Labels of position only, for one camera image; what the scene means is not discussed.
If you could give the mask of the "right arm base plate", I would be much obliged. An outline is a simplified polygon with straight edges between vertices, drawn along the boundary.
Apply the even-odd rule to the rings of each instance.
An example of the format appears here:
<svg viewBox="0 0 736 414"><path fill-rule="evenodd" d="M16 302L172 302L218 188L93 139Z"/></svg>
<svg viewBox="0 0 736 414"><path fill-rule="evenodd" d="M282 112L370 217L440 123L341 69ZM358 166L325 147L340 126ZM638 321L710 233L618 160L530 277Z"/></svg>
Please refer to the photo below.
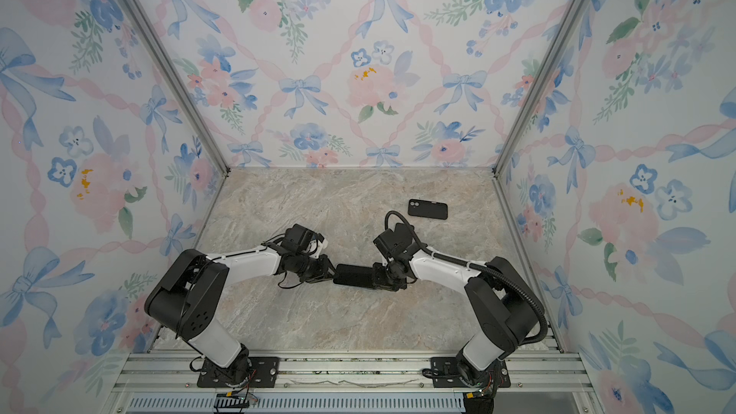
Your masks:
<svg viewBox="0 0 736 414"><path fill-rule="evenodd" d="M462 388L471 391L509 388L511 381L506 363L494 360L485 370L474 368L459 356L434 356L422 376L432 381L434 388Z"/></svg>

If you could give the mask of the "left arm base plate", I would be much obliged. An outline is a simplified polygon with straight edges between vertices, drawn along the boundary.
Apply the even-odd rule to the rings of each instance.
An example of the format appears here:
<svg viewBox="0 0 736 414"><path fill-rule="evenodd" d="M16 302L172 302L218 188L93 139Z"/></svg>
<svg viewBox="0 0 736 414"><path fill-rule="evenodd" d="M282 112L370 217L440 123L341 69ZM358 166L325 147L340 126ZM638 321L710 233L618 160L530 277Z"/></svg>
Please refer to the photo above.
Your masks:
<svg viewBox="0 0 736 414"><path fill-rule="evenodd" d="M280 362L277 356L249 356L221 368L209 358L198 356L190 362L190 370L199 376L199 388L273 388Z"/></svg>

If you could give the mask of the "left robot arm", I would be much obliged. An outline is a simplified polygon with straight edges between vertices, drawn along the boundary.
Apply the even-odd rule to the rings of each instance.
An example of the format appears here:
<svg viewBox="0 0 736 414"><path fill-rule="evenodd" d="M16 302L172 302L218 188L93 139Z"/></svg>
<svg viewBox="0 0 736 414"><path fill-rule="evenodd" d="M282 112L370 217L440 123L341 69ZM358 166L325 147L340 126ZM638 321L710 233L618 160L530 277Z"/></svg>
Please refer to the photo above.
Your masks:
<svg viewBox="0 0 736 414"><path fill-rule="evenodd" d="M182 251L146 299L145 313L202 357L201 370L220 383L241 385L252 374L249 350L216 319L223 291L260 277L294 274L297 284L335 276L323 253L326 238L295 224L257 247L227 254Z"/></svg>

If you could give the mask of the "blue-edged black phone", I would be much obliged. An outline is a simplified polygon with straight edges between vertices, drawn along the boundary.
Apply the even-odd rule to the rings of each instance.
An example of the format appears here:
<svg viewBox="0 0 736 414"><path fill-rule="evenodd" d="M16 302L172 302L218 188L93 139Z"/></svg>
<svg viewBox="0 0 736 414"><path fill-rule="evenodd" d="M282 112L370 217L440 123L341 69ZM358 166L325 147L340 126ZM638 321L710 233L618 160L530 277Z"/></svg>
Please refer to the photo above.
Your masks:
<svg viewBox="0 0 736 414"><path fill-rule="evenodd" d="M360 289L375 289L374 270L369 266L338 264L333 282L336 285Z"/></svg>

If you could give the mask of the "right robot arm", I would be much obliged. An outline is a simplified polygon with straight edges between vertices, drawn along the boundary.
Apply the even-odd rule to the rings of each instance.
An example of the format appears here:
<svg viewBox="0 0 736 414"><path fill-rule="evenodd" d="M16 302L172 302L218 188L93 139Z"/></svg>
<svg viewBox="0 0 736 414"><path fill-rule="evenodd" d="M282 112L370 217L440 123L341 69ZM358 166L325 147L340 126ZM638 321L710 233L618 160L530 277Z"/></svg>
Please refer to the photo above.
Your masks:
<svg viewBox="0 0 736 414"><path fill-rule="evenodd" d="M385 229L373 244L384 258L374 264L377 289L398 291L412 281L426 281L469 300L479 331L458 352L450 379L468 387L486 383L519 347L547 337L542 302L506 259L481 264L441 253L422 243L405 223Z"/></svg>

